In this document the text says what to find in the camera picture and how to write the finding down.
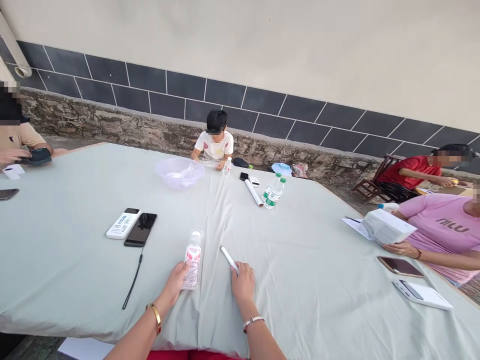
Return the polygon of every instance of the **wooden chair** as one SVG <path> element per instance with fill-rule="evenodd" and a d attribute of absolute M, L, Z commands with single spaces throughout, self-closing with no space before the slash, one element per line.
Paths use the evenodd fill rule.
<path fill-rule="evenodd" d="M 377 181 L 378 177 L 389 167 L 391 167 L 393 164 L 399 162 L 400 160 L 403 160 L 404 157 L 401 156 L 395 156 L 395 155 L 389 155 L 386 154 L 383 157 L 383 162 L 380 164 L 378 167 L 378 170 L 376 171 L 375 175 L 373 176 L 372 180 L 368 179 L 363 179 L 361 180 L 355 187 L 352 189 L 353 192 L 358 192 L 362 197 L 365 199 L 361 202 L 362 204 L 368 203 L 370 200 L 372 200 L 375 197 L 379 197 L 382 200 L 384 200 L 386 203 L 389 203 L 392 201 L 387 195 L 383 193 L 383 191 L 375 185 L 375 182 Z"/>

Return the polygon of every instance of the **red shirt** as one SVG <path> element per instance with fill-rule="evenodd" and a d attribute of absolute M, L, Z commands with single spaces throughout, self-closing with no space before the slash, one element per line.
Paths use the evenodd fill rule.
<path fill-rule="evenodd" d="M 430 165 L 427 158 L 428 156 L 414 156 L 401 160 L 385 170 L 376 181 L 381 183 L 396 183 L 413 190 L 424 180 L 402 176 L 399 174 L 400 169 L 409 169 L 428 175 L 442 175 L 442 168 L 440 166 Z"/>

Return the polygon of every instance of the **light green tablecloth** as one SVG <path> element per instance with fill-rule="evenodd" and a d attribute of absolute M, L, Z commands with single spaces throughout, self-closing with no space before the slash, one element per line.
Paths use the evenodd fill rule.
<path fill-rule="evenodd" d="M 278 208 L 267 210 L 239 168 L 224 178 L 207 167 L 196 187 L 177 192 L 155 174 L 168 157 L 104 144 L 26 168 L 20 180 L 0 177 L 0 189 L 20 189 L 0 202 L 0 331 L 118 341 L 197 228 L 206 234 L 200 288 L 182 292 L 155 349 L 248 355 L 222 243 L 254 267 L 259 311 L 289 359 L 478 359 L 480 311 L 423 266 L 429 279 L 409 280 L 434 286 L 454 310 L 408 301 L 376 259 L 386 253 L 340 220 L 357 214 L 328 190 L 289 178 Z M 259 194 L 273 176 L 247 172 Z M 141 249 L 105 233 L 128 207 L 158 219 L 122 310 Z"/>

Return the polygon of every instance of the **dark gray tiled wall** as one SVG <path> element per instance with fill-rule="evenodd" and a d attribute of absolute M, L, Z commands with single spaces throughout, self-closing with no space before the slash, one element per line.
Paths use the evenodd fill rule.
<path fill-rule="evenodd" d="M 159 68 L 19 41 L 32 76 L 14 73 L 0 37 L 0 56 L 22 86 L 146 113 L 205 122 L 212 109 L 228 127 L 362 155 L 428 155 L 447 143 L 471 143 L 478 133 L 365 109 L 287 95 Z M 480 174 L 480 159 L 468 168 Z"/>

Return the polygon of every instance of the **person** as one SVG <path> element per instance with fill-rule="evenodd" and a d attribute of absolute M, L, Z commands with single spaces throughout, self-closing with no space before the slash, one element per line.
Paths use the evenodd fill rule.
<path fill-rule="evenodd" d="M 479 154 L 467 144 L 448 144 L 432 150 L 431 156 L 414 156 L 401 160 L 385 170 L 376 180 L 376 185 L 400 204 L 419 196 L 414 190 L 424 180 L 443 187 L 459 184 L 454 177 L 442 176 L 442 167 L 469 163 Z"/>
<path fill-rule="evenodd" d="M 231 268 L 231 290 L 244 322 L 259 316 L 254 302 L 255 272 L 247 263 L 236 262 L 237 272 Z M 179 262 L 171 271 L 165 287 L 153 302 L 160 319 L 179 298 L 184 277 L 189 270 L 190 262 Z M 262 320 L 250 322 L 246 328 L 246 337 L 252 360 L 287 360 L 277 342 Z M 152 351 L 150 349 L 158 335 L 157 314 L 151 306 L 113 347 L 104 360 L 217 360 L 229 359 L 221 354 L 205 351 Z"/>
<path fill-rule="evenodd" d="M 200 162 L 203 152 L 210 161 L 218 161 L 217 170 L 224 168 L 225 162 L 234 152 L 234 137 L 227 131 L 227 113 L 223 110 L 212 110 L 206 117 L 206 130 L 200 134 L 190 158 Z"/>
<path fill-rule="evenodd" d="M 402 203 L 393 214 L 417 230 L 384 249 L 428 263 L 456 287 L 480 273 L 479 195 L 422 195 Z"/>
<path fill-rule="evenodd" d="M 20 160 L 20 157 L 31 157 L 30 150 L 47 148 L 51 155 L 65 153 L 66 149 L 53 149 L 44 138 L 35 131 L 30 119 L 22 114 L 22 107 L 17 95 L 11 93 L 5 83 L 0 91 L 0 165 L 6 166 Z"/>

